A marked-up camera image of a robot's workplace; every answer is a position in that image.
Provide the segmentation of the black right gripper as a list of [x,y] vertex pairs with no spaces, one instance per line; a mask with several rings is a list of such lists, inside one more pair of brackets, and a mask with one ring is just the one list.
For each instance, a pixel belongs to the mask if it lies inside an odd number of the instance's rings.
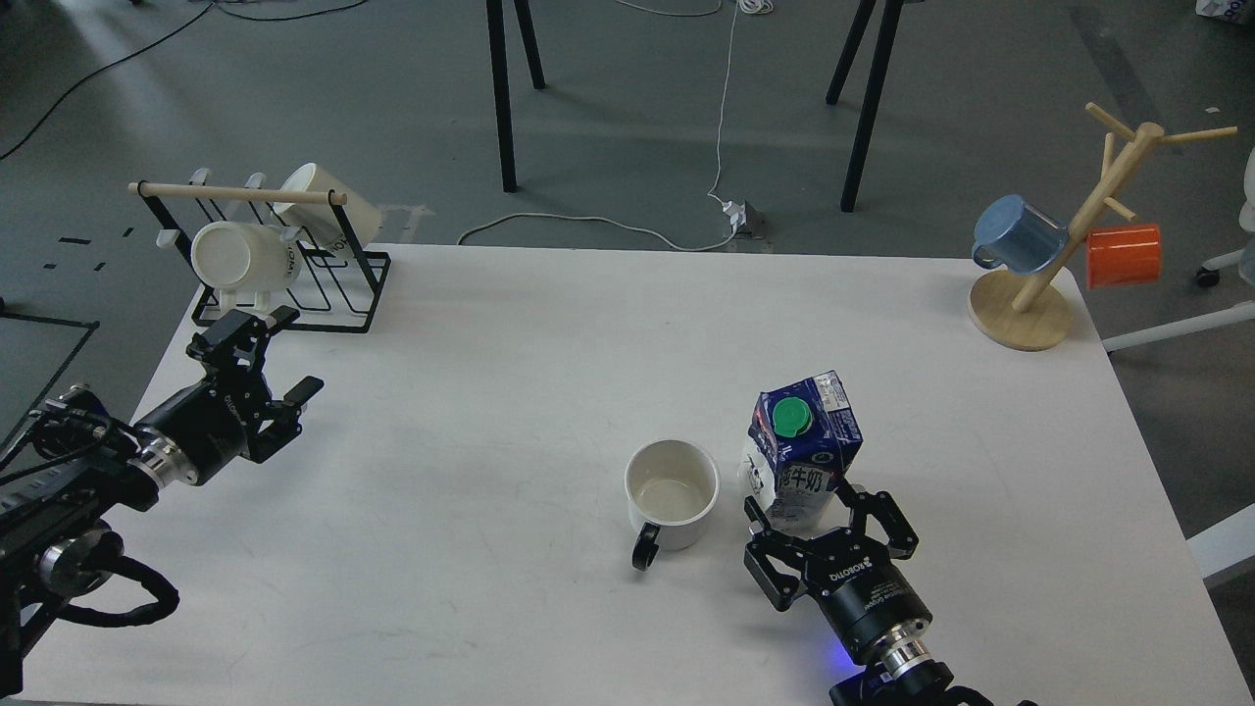
[[[811,539],[773,529],[756,497],[745,497],[750,540],[744,564],[776,611],[788,611],[794,599],[811,594],[851,660],[870,666],[932,622],[932,612],[892,561],[909,561],[919,537],[889,492],[868,492],[843,479],[835,497],[850,510],[848,529]],[[868,518],[884,528],[887,545],[866,537]]]

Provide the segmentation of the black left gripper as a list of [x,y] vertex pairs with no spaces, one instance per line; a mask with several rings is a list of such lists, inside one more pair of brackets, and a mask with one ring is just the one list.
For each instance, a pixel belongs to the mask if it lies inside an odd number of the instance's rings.
[[233,459],[264,464],[301,433],[300,418],[325,381],[305,376],[271,401],[264,375],[270,340],[299,319],[292,307],[265,316],[228,310],[184,354],[203,367],[184,387],[137,423],[139,453],[131,464],[157,487],[206,485]]

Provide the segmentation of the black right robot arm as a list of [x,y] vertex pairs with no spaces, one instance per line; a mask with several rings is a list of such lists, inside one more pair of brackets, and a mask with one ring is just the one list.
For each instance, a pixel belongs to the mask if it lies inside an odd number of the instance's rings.
[[833,705],[986,705],[956,686],[946,663],[922,645],[932,613],[895,561],[906,561],[919,538],[889,492],[840,482],[847,525],[811,539],[772,527],[754,497],[744,564],[776,611],[811,597],[861,672],[835,683]]

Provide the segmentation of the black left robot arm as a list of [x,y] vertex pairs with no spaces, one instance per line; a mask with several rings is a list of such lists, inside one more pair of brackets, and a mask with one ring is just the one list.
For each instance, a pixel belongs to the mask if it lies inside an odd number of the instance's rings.
[[56,621],[124,630],[174,612],[178,591],[125,556],[104,517],[153,508],[172,482],[206,485],[228,461],[266,461],[301,433],[323,380],[304,377],[274,398],[264,375],[275,334],[299,317],[231,310],[184,354],[203,377],[134,424],[114,419],[85,385],[45,399],[3,455],[31,448],[40,461],[3,474],[3,693],[23,692],[28,652]]

